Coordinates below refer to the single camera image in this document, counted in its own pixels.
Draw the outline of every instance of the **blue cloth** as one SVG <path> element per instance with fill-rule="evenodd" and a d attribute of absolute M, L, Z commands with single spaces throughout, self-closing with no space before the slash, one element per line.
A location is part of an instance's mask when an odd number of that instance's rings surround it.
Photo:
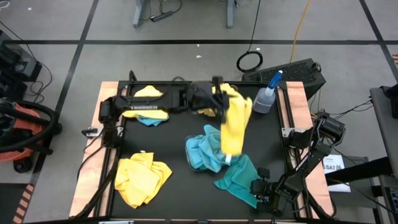
<path fill-rule="evenodd" d="M 227 190 L 235 197 L 244 200 L 254 208 L 257 208 L 257 200 L 250 194 L 250 184 L 258 179 L 256 168 L 250 161 L 249 156 L 243 155 L 239 161 L 225 172 L 224 178 L 214 181 L 214 184 L 221 190 Z"/>
<path fill-rule="evenodd" d="M 167 121 L 168 118 L 167 119 L 155 119 L 155 118 L 147 118 L 144 116 L 139 116 L 137 118 L 137 120 L 146 126 L 151 126 L 151 125 L 158 126 L 162 121 Z"/>
<path fill-rule="evenodd" d="M 204 127 L 206 135 L 190 138 L 185 143 L 188 161 L 193 169 L 209 169 L 213 172 L 221 170 L 225 163 L 225 155 L 221 152 L 220 131 L 207 124 Z M 236 162 L 239 157 L 232 157 L 231 163 Z"/>

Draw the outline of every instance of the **yellow cloth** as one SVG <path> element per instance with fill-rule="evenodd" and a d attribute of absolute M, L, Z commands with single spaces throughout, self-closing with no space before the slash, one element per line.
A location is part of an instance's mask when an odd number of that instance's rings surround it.
<path fill-rule="evenodd" d="M 221 84 L 222 91 L 226 91 L 229 96 L 229 109 L 226 112 L 226 122 L 221 124 L 221 151 L 223 154 L 237 156 L 242 154 L 244 130 L 248 125 L 253 102 L 250 97 L 246 99 L 235 91 L 229 84 Z M 198 110 L 207 116 L 215 116 L 213 110 Z"/>
<path fill-rule="evenodd" d="M 114 188 L 133 208 L 148 204 L 172 174 L 163 162 L 155 162 L 154 153 L 135 153 L 130 159 L 120 159 Z"/>
<path fill-rule="evenodd" d="M 143 97 L 143 96 L 161 96 L 163 93 L 159 90 L 155 89 L 155 87 L 149 85 L 139 90 L 134 96 Z M 125 111 L 123 116 L 127 118 L 136 118 L 138 116 L 144 116 L 146 118 L 155 118 L 155 119 L 167 119 L 169 118 L 169 114 L 162 110 L 131 110 Z"/>

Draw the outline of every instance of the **orange vacuum cleaner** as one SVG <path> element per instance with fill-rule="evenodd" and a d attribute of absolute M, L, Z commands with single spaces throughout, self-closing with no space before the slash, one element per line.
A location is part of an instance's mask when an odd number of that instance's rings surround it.
<path fill-rule="evenodd" d="M 41 118 L 38 112 L 50 119 Z M 0 162 L 13 161 L 14 170 L 23 173 L 31 170 L 35 151 L 51 155 L 53 150 L 43 143 L 62 131 L 58 117 L 56 112 L 37 103 L 0 98 Z"/>

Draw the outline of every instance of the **spray bottle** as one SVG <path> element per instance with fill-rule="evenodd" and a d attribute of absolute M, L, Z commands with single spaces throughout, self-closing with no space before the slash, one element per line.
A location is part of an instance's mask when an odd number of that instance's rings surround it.
<path fill-rule="evenodd" d="M 271 106 L 275 102 L 275 88 L 282 77 L 282 73 L 283 72 L 279 70 L 278 73 L 276 73 L 276 75 L 272 78 L 267 88 L 261 88 L 259 90 L 253 103 L 253 110 L 255 112 L 264 114 L 269 112 Z"/>

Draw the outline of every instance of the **black hose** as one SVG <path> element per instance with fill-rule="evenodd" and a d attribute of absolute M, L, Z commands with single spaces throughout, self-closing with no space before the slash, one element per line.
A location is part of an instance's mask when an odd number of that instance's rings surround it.
<path fill-rule="evenodd" d="M 54 132 L 54 128 L 58 124 L 58 114 L 55 111 L 51 110 L 50 108 L 28 101 L 14 100 L 14 102 L 25 108 L 35 109 L 47 114 L 50 117 L 49 125 L 47 125 L 44 128 L 44 130 L 42 130 L 41 132 L 37 133 L 36 135 L 32 136 L 29 139 L 17 142 L 9 146 L 0 147 L 0 152 L 15 151 L 16 149 L 27 147 L 29 144 L 37 143 L 38 141 L 43 140 L 44 138 L 52 135 Z"/>

